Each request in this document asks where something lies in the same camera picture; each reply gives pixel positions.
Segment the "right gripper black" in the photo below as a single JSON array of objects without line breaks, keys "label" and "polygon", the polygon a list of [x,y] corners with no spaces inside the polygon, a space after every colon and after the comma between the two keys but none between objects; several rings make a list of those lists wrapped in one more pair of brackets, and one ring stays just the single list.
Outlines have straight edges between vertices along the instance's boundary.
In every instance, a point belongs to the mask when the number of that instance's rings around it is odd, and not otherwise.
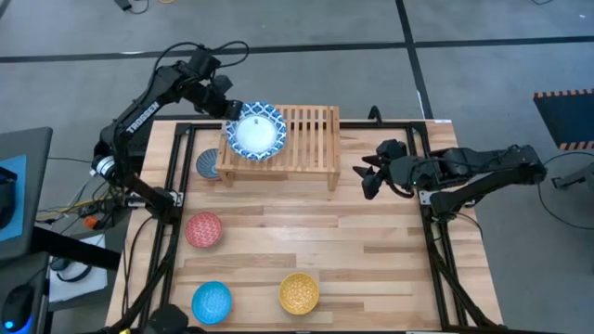
[{"label": "right gripper black", "polygon": [[[362,161],[372,166],[382,168],[385,179],[390,185],[400,186],[409,191],[413,187],[422,186],[420,174],[417,168],[423,162],[423,158],[416,156],[405,156],[398,159],[391,159],[382,155],[370,155],[362,158]],[[361,178],[361,186],[365,199],[374,199],[379,193],[383,176],[376,173],[373,167],[368,168],[354,166],[353,170]]]}]

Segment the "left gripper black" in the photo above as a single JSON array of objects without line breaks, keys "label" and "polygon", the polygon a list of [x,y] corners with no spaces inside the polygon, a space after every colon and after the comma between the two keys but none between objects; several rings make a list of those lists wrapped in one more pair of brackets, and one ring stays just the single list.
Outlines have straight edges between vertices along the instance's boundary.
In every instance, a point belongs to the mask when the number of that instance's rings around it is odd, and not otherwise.
[{"label": "left gripper black", "polygon": [[194,110],[208,113],[215,119],[237,121],[241,114],[243,103],[238,100],[226,100],[226,97],[217,88],[197,86],[193,92]]}]

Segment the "blue patterned paper bowl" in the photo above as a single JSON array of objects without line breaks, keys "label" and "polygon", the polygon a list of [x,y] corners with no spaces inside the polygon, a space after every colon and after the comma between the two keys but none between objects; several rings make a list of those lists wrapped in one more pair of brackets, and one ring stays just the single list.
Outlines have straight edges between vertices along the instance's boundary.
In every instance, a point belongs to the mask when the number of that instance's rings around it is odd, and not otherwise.
[{"label": "blue patterned paper bowl", "polygon": [[287,143],[288,128],[280,111],[265,102],[243,105],[236,121],[224,127],[226,142],[233,152],[250,161],[267,161]]}]

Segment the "navy striped ceramic bowl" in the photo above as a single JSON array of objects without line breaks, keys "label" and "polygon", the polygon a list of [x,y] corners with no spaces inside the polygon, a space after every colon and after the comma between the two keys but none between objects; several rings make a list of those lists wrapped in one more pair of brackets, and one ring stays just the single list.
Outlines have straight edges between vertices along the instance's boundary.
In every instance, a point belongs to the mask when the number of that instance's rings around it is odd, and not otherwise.
[{"label": "navy striped ceramic bowl", "polygon": [[198,156],[196,170],[201,177],[209,180],[218,180],[220,178],[216,169],[217,157],[217,148],[206,149]]}]

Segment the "red patterned ceramic bowl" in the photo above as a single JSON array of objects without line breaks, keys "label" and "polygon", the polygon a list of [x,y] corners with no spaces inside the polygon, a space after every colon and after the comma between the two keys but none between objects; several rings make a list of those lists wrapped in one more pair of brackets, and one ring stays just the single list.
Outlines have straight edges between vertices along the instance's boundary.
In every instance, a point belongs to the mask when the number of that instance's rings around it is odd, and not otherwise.
[{"label": "red patterned ceramic bowl", "polygon": [[186,226],[187,242],[198,249],[214,246],[223,234],[221,220],[211,212],[201,212],[192,216]]}]

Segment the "slatted wooden shelf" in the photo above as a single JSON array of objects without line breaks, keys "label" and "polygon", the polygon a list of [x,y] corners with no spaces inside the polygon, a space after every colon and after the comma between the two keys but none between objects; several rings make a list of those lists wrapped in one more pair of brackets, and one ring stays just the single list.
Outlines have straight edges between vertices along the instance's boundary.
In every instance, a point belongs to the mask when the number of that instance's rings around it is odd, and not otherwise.
[{"label": "slatted wooden shelf", "polygon": [[250,161],[233,152],[226,142],[224,124],[216,169],[226,186],[239,175],[306,173],[327,178],[330,191],[341,175],[340,110],[335,106],[276,105],[287,128],[286,146],[267,161]]}]

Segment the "yellow patterned ceramic bowl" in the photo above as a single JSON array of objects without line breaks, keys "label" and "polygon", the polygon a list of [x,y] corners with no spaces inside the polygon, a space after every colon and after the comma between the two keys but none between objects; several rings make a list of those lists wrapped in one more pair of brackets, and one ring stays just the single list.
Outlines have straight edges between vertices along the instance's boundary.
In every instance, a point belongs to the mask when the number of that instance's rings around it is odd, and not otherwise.
[{"label": "yellow patterned ceramic bowl", "polygon": [[319,301],[319,286],[307,273],[291,273],[280,283],[278,299],[282,308],[289,314],[306,315]]}]

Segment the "light blue ceramic bowl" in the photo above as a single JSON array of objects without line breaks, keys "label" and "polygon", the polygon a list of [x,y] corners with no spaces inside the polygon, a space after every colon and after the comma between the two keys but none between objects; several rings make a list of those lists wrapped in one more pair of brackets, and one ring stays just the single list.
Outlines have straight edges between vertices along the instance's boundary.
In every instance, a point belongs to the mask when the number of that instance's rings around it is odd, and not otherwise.
[{"label": "light blue ceramic bowl", "polygon": [[203,325],[216,325],[223,322],[232,308],[232,295],[226,284],[209,281],[202,284],[194,293],[191,310]]}]

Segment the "black mat with hazard stripes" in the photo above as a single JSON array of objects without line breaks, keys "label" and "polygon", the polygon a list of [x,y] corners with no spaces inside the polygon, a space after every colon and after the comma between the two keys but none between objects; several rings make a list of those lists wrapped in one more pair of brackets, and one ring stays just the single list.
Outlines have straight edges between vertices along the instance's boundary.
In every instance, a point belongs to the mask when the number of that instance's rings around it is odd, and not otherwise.
[{"label": "black mat with hazard stripes", "polygon": [[594,149],[594,89],[539,92],[533,101],[560,150]]}]

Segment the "black support beam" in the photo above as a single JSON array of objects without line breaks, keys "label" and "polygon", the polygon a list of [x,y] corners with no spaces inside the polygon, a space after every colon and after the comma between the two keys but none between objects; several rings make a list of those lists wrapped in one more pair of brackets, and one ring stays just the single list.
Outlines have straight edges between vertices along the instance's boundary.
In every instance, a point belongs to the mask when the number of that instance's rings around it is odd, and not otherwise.
[{"label": "black support beam", "polygon": [[51,256],[113,271],[118,269],[121,256],[119,252],[84,243],[41,227],[35,227],[32,231],[31,251],[45,251]]}]

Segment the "grey side desk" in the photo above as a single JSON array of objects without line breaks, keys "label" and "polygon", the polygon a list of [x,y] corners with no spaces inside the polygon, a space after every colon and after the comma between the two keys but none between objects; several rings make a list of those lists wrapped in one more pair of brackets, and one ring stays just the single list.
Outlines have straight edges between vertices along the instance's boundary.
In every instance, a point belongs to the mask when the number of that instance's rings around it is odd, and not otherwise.
[{"label": "grey side desk", "polygon": [[30,252],[35,216],[45,177],[53,129],[39,127],[0,134],[0,161],[27,156],[23,233],[0,241],[0,263]]}]

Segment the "white paper sheet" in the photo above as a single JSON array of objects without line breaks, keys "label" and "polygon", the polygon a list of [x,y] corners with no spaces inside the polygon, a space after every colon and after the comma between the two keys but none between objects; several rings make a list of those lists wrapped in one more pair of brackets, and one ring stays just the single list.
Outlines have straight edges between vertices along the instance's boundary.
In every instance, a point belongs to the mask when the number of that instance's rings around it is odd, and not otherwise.
[{"label": "white paper sheet", "polygon": [[107,270],[64,258],[50,258],[49,301],[66,302],[108,286]]}]

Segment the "blue mouse pad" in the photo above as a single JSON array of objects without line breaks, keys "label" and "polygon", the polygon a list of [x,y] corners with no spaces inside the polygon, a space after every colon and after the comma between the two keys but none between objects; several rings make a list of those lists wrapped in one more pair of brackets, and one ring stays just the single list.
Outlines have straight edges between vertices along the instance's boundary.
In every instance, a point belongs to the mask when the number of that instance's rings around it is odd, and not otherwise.
[{"label": "blue mouse pad", "polygon": [[17,238],[23,233],[27,156],[20,155],[0,161],[0,167],[9,170],[17,176],[13,214],[10,221],[0,228],[0,241],[5,241]]}]

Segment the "black rounded device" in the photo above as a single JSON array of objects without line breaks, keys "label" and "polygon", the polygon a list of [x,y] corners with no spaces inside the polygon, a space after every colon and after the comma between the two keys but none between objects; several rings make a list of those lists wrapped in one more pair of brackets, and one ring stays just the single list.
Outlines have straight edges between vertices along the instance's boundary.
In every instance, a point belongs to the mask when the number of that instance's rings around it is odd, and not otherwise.
[{"label": "black rounded device", "polygon": [[8,225],[14,214],[17,180],[15,173],[0,167],[0,229]]}]

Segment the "black mouse with blue light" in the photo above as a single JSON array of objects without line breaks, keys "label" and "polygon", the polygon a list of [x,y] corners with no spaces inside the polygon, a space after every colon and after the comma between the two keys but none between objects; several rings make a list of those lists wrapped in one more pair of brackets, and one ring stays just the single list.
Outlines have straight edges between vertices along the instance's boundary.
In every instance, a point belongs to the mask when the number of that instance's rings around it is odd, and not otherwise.
[{"label": "black mouse with blue light", "polygon": [[27,334],[32,322],[34,287],[29,284],[13,288],[6,296],[0,324],[7,334]]}]

